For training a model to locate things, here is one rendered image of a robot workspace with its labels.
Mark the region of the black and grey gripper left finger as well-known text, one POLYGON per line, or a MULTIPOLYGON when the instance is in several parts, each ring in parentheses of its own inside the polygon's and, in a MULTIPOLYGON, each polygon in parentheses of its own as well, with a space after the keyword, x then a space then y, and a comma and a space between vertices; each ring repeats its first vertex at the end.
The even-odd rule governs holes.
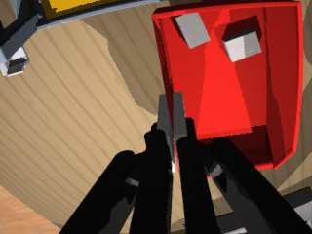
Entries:
POLYGON ((129 234, 170 234, 176 157, 166 94, 144 140, 145 151, 114 156, 59 234, 120 234, 133 208, 129 234))

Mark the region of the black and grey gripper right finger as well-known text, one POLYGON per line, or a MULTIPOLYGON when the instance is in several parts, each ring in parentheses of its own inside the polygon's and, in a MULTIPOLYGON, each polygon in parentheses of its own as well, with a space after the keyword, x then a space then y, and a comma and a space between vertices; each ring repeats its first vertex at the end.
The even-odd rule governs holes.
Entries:
POLYGON ((186 234, 221 234, 207 176, 212 177, 248 234, 312 234, 231 140, 220 137, 205 144, 197 139, 194 120, 185 118, 182 92, 173 93, 173 106, 186 234))

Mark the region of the dark grey metal shelf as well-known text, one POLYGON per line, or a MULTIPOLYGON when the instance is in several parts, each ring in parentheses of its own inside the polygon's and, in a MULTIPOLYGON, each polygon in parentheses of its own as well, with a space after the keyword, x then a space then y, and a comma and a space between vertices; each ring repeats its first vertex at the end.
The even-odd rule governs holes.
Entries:
POLYGON ((30 63, 23 44, 37 30, 101 13, 168 0, 10 1, 17 19, 5 30, 0 20, 0 69, 4 76, 22 73, 30 63))

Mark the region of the red bin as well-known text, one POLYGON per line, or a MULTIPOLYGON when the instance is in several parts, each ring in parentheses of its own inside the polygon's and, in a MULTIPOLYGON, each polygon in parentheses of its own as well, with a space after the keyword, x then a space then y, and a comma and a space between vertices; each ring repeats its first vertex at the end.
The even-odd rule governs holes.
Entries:
POLYGON ((151 17, 173 134, 173 93, 183 92, 200 142, 228 138, 259 170, 277 169, 295 153, 301 1, 214 0, 157 8, 151 17), (198 12, 211 40, 189 49, 175 16, 198 12), (248 29, 256 31, 262 52, 232 62, 222 39, 248 29))

